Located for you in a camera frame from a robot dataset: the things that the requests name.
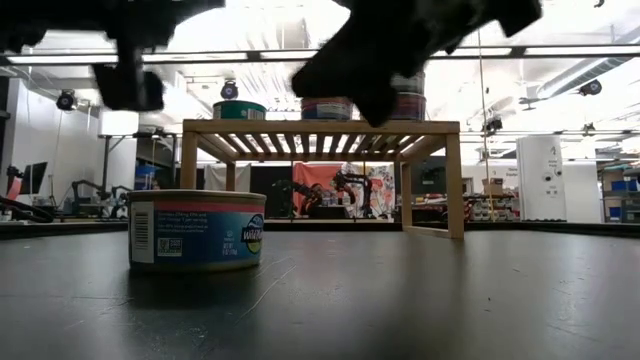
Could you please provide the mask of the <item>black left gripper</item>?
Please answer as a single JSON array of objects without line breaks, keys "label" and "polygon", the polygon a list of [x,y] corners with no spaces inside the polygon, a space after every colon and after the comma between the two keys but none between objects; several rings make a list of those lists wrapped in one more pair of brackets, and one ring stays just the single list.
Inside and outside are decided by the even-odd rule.
[{"label": "black left gripper", "polygon": [[[55,30],[101,31],[116,43],[120,63],[142,62],[146,49],[166,46],[175,27],[226,0],[61,0],[49,16]],[[152,71],[104,64],[92,66],[104,105],[114,111],[154,112],[164,108],[164,84]]]}]

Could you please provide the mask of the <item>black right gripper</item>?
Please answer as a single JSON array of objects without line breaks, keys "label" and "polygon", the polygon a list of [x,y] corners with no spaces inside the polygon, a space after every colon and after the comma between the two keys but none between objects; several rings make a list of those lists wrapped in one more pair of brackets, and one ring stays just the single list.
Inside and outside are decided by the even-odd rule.
[{"label": "black right gripper", "polygon": [[291,87],[302,98],[347,98],[377,128],[396,104],[394,76],[412,76],[438,51],[453,53],[489,22],[511,37],[541,17],[540,0],[354,0],[347,23]]}]

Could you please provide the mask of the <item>Wild Planet salmon can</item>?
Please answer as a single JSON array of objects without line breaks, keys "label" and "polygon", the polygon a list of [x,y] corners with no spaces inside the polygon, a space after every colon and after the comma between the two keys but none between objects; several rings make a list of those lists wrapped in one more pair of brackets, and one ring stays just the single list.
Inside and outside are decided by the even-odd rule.
[{"label": "Wild Planet salmon can", "polygon": [[400,92],[397,94],[391,120],[424,121],[426,116],[426,98],[418,93]]},{"label": "Wild Planet salmon can", "polygon": [[398,92],[423,95],[425,89],[425,72],[418,72],[411,77],[394,75],[391,81],[391,86]]}]

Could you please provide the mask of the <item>blue red label seafood can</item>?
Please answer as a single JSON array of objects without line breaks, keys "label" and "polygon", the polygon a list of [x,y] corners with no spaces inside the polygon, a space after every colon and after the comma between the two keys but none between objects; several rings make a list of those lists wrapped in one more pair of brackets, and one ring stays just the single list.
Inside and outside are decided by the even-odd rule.
[{"label": "blue red label seafood can", "polygon": [[350,120],[352,113],[353,104],[344,97],[303,98],[301,100],[302,119]]}]

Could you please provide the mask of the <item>teal label seafood can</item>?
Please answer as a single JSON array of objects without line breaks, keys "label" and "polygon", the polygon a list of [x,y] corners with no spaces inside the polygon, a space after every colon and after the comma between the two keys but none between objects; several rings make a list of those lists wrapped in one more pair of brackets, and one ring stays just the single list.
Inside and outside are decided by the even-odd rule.
[{"label": "teal label seafood can", "polygon": [[213,105],[213,119],[264,120],[266,108],[251,101],[225,100]]}]

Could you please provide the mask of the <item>wooden slatted shelf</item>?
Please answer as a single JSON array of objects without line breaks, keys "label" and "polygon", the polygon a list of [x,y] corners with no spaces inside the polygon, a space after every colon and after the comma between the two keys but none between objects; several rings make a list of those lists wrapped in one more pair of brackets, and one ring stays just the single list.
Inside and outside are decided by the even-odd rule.
[{"label": "wooden slatted shelf", "polygon": [[[460,125],[457,122],[390,120],[381,127],[365,121],[185,120],[182,123],[180,187],[196,187],[197,151],[227,166],[226,189],[235,189],[239,161],[393,162],[400,165],[401,224],[404,231],[455,240],[464,238]],[[411,164],[445,151],[447,228],[413,224]]]}]

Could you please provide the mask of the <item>gold lid seafood can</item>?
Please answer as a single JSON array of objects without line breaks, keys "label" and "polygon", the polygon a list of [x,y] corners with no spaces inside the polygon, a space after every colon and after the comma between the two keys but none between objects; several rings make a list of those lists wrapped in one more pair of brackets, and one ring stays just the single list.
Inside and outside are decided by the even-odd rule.
[{"label": "gold lid seafood can", "polygon": [[209,272],[261,260],[266,197],[234,191],[128,194],[129,264],[138,272]]}]

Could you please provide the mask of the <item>blue storage bin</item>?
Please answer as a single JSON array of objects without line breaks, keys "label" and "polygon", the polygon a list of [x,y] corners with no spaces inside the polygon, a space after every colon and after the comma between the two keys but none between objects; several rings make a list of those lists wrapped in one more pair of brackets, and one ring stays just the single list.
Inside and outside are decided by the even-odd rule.
[{"label": "blue storage bin", "polygon": [[157,190],[160,185],[156,178],[158,168],[153,165],[140,165],[135,169],[135,190]]}]

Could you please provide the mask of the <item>floral hanging cloth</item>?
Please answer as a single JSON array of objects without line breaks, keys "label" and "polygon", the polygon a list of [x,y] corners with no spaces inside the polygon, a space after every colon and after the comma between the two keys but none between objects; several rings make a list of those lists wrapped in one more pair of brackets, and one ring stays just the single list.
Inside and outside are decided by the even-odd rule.
[{"label": "floral hanging cloth", "polygon": [[[366,175],[372,183],[370,195],[370,208],[372,216],[379,220],[388,220],[396,206],[395,179],[392,174],[394,168],[391,163],[367,163],[342,165],[343,172]],[[361,207],[364,200],[364,186],[362,184],[349,184],[355,195],[354,201],[349,201],[346,211],[349,217],[366,218]]]}]

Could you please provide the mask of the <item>orange hanging cloth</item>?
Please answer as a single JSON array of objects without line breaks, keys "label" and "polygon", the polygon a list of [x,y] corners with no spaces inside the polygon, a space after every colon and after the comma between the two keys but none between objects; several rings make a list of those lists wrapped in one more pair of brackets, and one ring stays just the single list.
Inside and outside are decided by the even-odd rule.
[{"label": "orange hanging cloth", "polygon": [[342,163],[303,163],[295,162],[293,167],[293,181],[311,188],[319,184],[324,191],[335,194],[332,180],[342,169]]}]

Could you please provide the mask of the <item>white hanging cloth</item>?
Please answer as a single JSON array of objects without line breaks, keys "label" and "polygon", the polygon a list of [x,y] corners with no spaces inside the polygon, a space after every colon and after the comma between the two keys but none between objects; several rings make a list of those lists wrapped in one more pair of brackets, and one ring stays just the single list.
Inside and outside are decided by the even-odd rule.
[{"label": "white hanging cloth", "polygon": [[[235,190],[249,192],[251,181],[251,165],[237,165],[235,168]],[[212,191],[226,190],[226,166],[222,164],[204,167],[204,189]]]}]

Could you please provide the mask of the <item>black computer monitor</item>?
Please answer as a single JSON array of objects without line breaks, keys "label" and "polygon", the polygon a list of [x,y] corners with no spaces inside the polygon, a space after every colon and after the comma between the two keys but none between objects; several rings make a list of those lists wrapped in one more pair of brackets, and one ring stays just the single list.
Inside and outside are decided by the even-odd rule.
[{"label": "black computer monitor", "polygon": [[39,162],[25,167],[21,177],[20,195],[37,195],[40,192],[47,166],[47,162]]}]

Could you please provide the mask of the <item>white cabinet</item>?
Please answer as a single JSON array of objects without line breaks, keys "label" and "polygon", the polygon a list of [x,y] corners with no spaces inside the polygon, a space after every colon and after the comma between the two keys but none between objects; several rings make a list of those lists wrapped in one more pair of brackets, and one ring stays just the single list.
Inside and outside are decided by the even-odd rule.
[{"label": "white cabinet", "polygon": [[558,135],[522,137],[516,143],[520,219],[566,221],[561,139]]}]

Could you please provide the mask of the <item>black table mat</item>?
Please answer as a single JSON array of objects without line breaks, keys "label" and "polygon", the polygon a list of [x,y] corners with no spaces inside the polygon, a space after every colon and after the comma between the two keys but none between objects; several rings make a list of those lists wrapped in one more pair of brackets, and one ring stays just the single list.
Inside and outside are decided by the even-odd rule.
[{"label": "black table mat", "polygon": [[0,242],[0,360],[640,360],[640,240],[269,233],[135,274],[123,233]]}]

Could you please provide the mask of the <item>storage rack with bins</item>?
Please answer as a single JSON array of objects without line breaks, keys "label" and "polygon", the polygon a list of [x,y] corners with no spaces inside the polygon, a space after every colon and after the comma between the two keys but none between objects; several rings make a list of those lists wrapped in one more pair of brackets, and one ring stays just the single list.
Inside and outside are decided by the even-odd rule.
[{"label": "storage rack with bins", "polygon": [[607,163],[598,179],[604,222],[640,224],[640,161]]}]

